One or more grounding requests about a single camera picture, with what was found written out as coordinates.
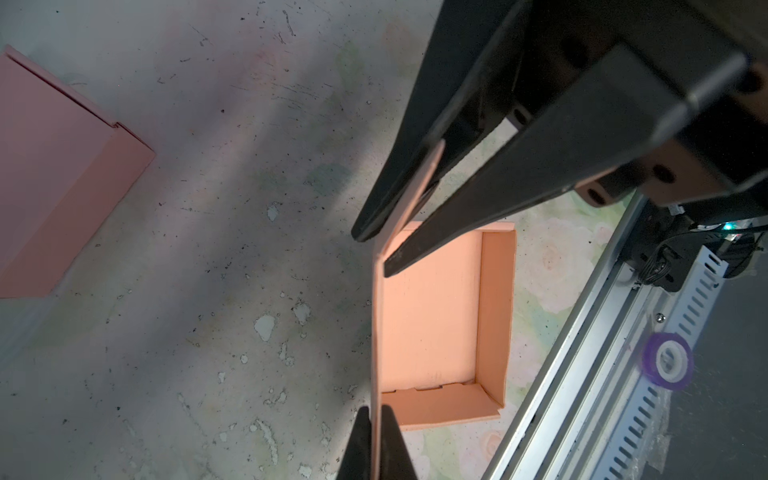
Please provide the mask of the tan cardboard box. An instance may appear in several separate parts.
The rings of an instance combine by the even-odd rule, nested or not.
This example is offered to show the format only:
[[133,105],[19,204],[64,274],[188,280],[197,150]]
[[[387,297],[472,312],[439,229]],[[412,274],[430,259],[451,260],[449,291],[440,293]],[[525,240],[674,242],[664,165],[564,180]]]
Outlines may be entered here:
[[371,478],[384,476],[386,418],[406,430],[499,418],[505,405],[517,232],[494,222],[386,276],[415,237],[418,201],[442,157],[439,141],[376,236],[373,250]]

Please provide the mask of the pink cardboard box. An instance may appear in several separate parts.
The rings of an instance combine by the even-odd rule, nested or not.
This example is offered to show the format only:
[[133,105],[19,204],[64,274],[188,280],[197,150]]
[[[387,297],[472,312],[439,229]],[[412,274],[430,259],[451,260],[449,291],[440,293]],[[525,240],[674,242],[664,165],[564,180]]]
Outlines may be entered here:
[[1,53],[1,296],[45,297],[155,157],[93,102]]

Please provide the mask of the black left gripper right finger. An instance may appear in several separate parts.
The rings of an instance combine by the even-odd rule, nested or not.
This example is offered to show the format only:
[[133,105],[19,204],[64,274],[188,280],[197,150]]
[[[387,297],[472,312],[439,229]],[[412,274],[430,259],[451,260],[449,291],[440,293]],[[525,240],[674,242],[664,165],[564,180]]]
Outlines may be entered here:
[[379,478],[381,480],[417,480],[417,474],[405,444],[395,413],[382,407]]

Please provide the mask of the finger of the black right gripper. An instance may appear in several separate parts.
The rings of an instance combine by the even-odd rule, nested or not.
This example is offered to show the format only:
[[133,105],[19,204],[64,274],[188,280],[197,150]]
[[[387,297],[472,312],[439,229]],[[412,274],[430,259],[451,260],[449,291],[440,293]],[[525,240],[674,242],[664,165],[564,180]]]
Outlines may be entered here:
[[376,236],[424,157],[444,151],[421,199],[477,146],[512,106],[529,1],[446,1],[442,4],[391,152],[351,235]]
[[704,90],[688,100],[618,43],[440,205],[383,264],[392,277],[459,236],[647,156],[744,76],[734,48],[693,62]]

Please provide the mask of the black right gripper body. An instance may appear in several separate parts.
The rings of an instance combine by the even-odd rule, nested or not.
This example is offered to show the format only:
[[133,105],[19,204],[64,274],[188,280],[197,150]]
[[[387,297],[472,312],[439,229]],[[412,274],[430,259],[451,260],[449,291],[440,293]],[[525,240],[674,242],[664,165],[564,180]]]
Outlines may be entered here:
[[763,1],[537,1],[515,91],[592,206],[766,193]]

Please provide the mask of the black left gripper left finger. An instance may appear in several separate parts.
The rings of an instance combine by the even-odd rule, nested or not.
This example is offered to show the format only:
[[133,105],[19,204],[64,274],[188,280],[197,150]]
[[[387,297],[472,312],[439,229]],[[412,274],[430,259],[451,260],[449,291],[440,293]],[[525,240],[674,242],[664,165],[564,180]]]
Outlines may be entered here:
[[371,420],[367,406],[355,417],[346,449],[337,471],[337,480],[369,480],[371,477]]

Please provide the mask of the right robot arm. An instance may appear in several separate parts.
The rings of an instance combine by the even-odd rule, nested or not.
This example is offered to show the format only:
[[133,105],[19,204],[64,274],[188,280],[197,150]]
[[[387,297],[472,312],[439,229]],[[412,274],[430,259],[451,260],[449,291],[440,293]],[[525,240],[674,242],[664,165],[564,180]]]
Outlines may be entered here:
[[675,292],[701,247],[767,231],[763,1],[446,1],[392,150],[354,226],[408,219],[503,120],[517,133],[400,247],[393,276],[460,235],[575,191],[643,194],[624,256]]

